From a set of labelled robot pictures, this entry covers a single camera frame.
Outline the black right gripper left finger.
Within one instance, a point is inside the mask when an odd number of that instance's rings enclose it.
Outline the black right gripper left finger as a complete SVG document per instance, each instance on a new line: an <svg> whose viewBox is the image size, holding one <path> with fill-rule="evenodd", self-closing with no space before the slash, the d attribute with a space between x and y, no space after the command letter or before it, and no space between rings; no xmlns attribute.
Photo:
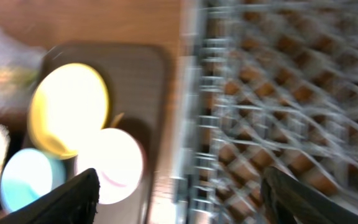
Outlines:
<svg viewBox="0 0 358 224"><path fill-rule="evenodd" d="M0 224L93 224L99 200L96 170L86 169Z"/></svg>

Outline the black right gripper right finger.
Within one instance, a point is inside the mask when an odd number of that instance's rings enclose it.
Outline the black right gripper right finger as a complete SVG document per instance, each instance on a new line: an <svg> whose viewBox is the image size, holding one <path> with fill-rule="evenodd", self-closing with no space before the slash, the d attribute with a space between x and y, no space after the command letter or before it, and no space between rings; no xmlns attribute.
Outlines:
<svg viewBox="0 0 358 224"><path fill-rule="evenodd" d="M271 224L358 224L357 214L273 166L264 170L260 198Z"/></svg>

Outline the blue bowl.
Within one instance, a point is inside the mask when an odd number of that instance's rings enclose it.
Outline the blue bowl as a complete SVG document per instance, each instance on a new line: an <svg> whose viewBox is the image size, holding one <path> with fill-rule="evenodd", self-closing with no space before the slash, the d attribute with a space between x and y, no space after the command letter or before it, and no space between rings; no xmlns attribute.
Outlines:
<svg viewBox="0 0 358 224"><path fill-rule="evenodd" d="M0 202L7 213L16 212L66 181L63 162L34 148L17 151L1 176Z"/></svg>

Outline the pink bowl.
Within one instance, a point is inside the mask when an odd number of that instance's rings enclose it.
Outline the pink bowl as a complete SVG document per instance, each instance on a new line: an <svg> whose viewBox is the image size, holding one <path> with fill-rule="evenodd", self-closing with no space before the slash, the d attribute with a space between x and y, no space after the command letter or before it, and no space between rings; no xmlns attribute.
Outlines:
<svg viewBox="0 0 358 224"><path fill-rule="evenodd" d="M75 159L75 174L96 170L99 203L109 205L128 198L141 182L145 167L143 147L129 133L101 129L81 143Z"/></svg>

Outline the yellow plate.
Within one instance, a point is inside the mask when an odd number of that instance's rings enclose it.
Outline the yellow plate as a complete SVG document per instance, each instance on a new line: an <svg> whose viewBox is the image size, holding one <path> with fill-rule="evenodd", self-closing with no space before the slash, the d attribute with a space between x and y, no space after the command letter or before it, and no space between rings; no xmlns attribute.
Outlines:
<svg viewBox="0 0 358 224"><path fill-rule="evenodd" d="M89 132L102 129L110 109L101 74L83 63L68 63L50 72L30 101L27 131L33 144L59 159L78 154Z"/></svg>

